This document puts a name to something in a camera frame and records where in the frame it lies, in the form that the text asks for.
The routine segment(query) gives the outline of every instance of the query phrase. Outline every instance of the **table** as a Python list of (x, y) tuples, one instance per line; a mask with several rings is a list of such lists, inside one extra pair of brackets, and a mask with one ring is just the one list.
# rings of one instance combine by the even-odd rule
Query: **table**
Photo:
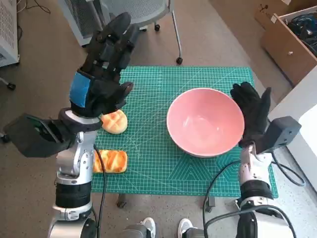
[[(248, 67), (130, 66), (121, 82), (134, 82), (123, 111), (128, 128), (120, 135), (98, 132), (99, 149), (124, 150), (127, 171), (107, 176), (106, 191), (119, 194), (205, 195), (212, 178), (231, 161), (239, 160), (239, 147), (213, 158), (195, 158), (184, 153), (170, 139), (166, 114), (181, 93), (208, 87), (230, 95), (234, 83), (253, 84)], [(210, 195), (239, 197), (239, 165), (228, 168), (217, 180)], [(278, 197), (272, 167), (269, 168), (274, 198)], [(94, 174), (92, 191), (102, 192), (102, 174)]]

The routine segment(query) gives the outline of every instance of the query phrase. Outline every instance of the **wire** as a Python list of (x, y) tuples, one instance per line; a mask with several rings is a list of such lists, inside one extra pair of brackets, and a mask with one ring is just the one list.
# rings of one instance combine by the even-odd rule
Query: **wire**
[(313, 48), (313, 46), (311, 46), (310, 44), (308, 44), (306, 41), (301, 40), (301, 42), (303, 42), (303, 44), (308, 47), (311, 52), (317, 57), (317, 51)]
[[(277, 159), (276, 159), (276, 157), (275, 157), (275, 155), (274, 155), (273, 152), (272, 152), (272, 157), (273, 157), (273, 160), (274, 160), (274, 161), (272, 161), (272, 163), (275, 164), (275, 165), (277, 165), (278, 168), (282, 171), (282, 173), (283, 173), (292, 183), (294, 183), (294, 184), (296, 184), (296, 185), (298, 185), (298, 186), (304, 186), (304, 185), (305, 185), (305, 181), (303, 180), (303, 178), (300, 177), (300, 176), (299, 176), (294, 170), (292, 170), (291, 168), (289, 168), (289, 167), (287, 167), (287, 166), (285, 166), (285, 165), (283, 165), (283, 164), (280, 164), (280, 163), (277, 161)], [(218, 178), (227, 168), (231, 167), (232, 165), (238, 164), (238, 163), (240, 163), (240, 162), (241, 162), (241, 161), (233, 161), (233, 162), (227, 164), (225, 167), (223, 167), (223, 168), (218, 172), (218, 174), (213, 178), (213, 180), (211, 181), (211, 183), (210, 183), (210, 185), (209, 185), (209, 187), (208, 187), (208, 189), (207, 189), (207, 191), (206, 191), (206, 195), (205, 195), (205, 199), (204, 199), (204, 204), (203, 204), (203, 227), (204, 227), (204, 236), (205, 236), (205, 238), (208, 238), (208, 232), (207, 232), (208, 226), (206, 226), (207, 224), (206, 224), (206, 212), (205, 212), (205, 209), (206, 209), (206, 202), (207, 202), (207, 199), (208, 199), (208, 197), (209, 197), (210, 191), (211, 191), (211, 189), (212, 189), (212, 187), (213, 187), (215, 181), (217, 180), (217, 178)], [(298, 177), (298, 178), (302, 181), (302, 183), (297, 183), (297, 182), (294, 181), (292, 178), (290, 178), (289, 175), (285, 172), (285, 170), (284, 170), (283, 168), (286, 169), (286, 170), (288, 170), (288, 171), (290, 171), (290, 172), (292, 172), (296, 177)]]
[(207, 202), (207, 199), (209, 197), (209, 194), (210, 194), (210, 191), (213, 187), (213, 184), (215, 183), (216, 179), (222, 174), (223, 171), (225, 171), (228, 167), (232, 166), (232, 165), (235, 165), (235, 164), (238, 164), (240, 163), (241, 161), (233, 161), (229, 164), (227, 164), (225, 167), (223, 167), (219, 173), (214, 177), (214, 179), (211, 181), (208, 189), (207, 189), (207, 192), (206, 192), (206, 196), (205, 196), (205, 199), (204, 199), (204, 204), (203, 204), (203, 225), (204, 225), (204, 235), (205, 235), (205, 238), (208, 238), (208, 234), (207, 234), (207, 228), (206, 228), (206, 212), (205, 212), (205, 209), (206, 209), (206, 202)]
[(27, 2), (27, 0), (26, 0), (24, 7), (23, 7), (22, 9), (20, 9), (19, 11), (17, 11), (16, 14), (20, 13), (21, 11), (23, 11), (23, 10), (27, 7), (27, 5), (28, 5), (28, 2)]
[(97, 214), (96, 214), (94, 207), (92, 208), (92, 210), (93, 210), (93, 214), (94, 214), (95, 221), (96, 221), (96, 228), (98, 228), (98, 217), (97, 217)]
[(22, 30), (22, 28), (19, 25), (17, 26), (17, 29), (20, 30), (20, 34), (18, 32), (18, 42), (19, 42), (21, 40), (21, 38), (22, 38), (23, 30)]
[(237, 212), (230, 212), (230, 213), (227, 213), (227, 214), (224, 214), (224, 215), (220, 215), (220, 216), (214, 217), (214, 218), (210, 219), (209, 221), (207, 221), (207, 223), (205, 225), (205, 228), (204, 228), (204, 231), (207, 232), (208, 227), (212, 223), (220, 221), (220, 220), (222, 220), (224, 218), (238, 216), (238, 215), (242, 215), (242, 214), (246, 214), (246, 213), (251, 213), (251, 212), (254, 212), (254, 211), (257, 211), (257, 210), (260, 210), (260, 209), (268, 209), (268, 208), (274, 209), (274, 210), (278, 211), (281, 215), (283, 215), (284, 219), (288, 223), (289, 228), (292, 231), (293, 237), (296, 238), (295, 229), (294, 229), (291, 221), (289, 220), (288, 216), (285, 214), (285, 212), (283, 212), (282, 209), (280, 209), (279, 207), (276, 207), (276, 206), (272, 206), (272, 205), (260, 205), (260, 206), (256, 206), (256, 207), (247, 208), (245, 210), (240, 210), (240, 211), (237, 211)]
[(40, 9), (42, 9), (44, 12), (50, 14), (51, 13), (51, 10), (46, 7), (46, 6), (43, 6), (43, 5), (40, 5), (36, 0), (33, 0), (35, 2), (36, 5), (34, 6), (27, 6), (26, 9), (31, 9), (31, 8), (34, 8), (34, 7), (39, 7)]
[(106, 170), (105, 170), (105, 165), (103, 162), (103, 159), (101, 157), (101, 154), (97, 148), (97, 146), (94, 144), (94, 149), (98, 154), (100, 163), (101, 163), (101, 167), (103, 168), (103, 177), (104, 177), (104, 186), (103, 186), (103, 194), (101, 196), (101, 203), (100, 203), (100, 209), (99, 209), (99, 217), (98, 217), (98, 221), (97, 221), (97, 238), (100, 237), (100, 229), (101, 229), (101, 220), (103, 218), (103, 207), (104, 207), (104, 203), (105, 203), (105, 194), (106, 194)]
[[(281, 170), (281, 172), (285, 175), (285, 177), (288, 178), (288, 180), (290, 180), (293, 184), (297, 185), (297, 186), (300, 186), (300, 187), (303, 187), (306, 185), (306, 182), (305, 180), (298, 174), (296, 173), (294, 170), (292, 170), (291, 168), (285, 166), (285, 165), (282, 165), (278, 162), (278, 160), (276, 159), (276, 156), (274, 155), (273, 151), (271, 152), (272, 153), (272, 157), (273, 157), (273, 160), (274, 162), (272, 162), (273, 164), (277, 165), (278, 168)], [(298, 183), (296, 182), (295, 180), (293, 180), (287, 173), (286, 171), (283, 169), (287, 169), (288, 171), (292, 172), (300, 181), (301, 183)]]

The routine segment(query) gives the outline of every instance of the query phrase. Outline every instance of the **bread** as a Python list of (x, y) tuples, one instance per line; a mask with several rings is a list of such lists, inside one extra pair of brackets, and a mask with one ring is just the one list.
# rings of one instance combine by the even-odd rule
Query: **bread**
[[(103, 159), (106, 173), (123, 173), (126, 171), (128, 164), (127, 153), (122, 150), (100, 150), (99, 152)], [(93, 172), (103, 172), (103, 168), (96, 151)]]
[(128, 118), (123, 111), (102, 115), (103, 129), (111, 134), (120, 134), (127, 129)]

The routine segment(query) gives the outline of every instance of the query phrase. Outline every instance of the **pink bowl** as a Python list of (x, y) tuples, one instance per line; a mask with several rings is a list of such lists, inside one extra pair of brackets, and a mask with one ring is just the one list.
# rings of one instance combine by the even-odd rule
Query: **pink bowl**
[(229, 151), (239, 142), (244, 119), (238, 105), (226, 94), (195, 88), (179, 95), (170, 105), (167, 129), (185, 152), (211, 157)]

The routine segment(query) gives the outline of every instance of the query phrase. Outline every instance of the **person's foot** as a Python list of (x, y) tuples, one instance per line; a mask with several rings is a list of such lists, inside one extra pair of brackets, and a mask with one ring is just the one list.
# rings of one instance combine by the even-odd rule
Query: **person's foot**
[(189, 228), (192, 228), (193, 224), (187, 218), (183, 218), (178, 225), (178, 238), (182, 238), (183, 233), (185, 233)]
[(147, 217), (141, 222), (141, 224), (143, 224), (151, 232), (151, 238), (155, 238), (156, 228), (153, 218)]

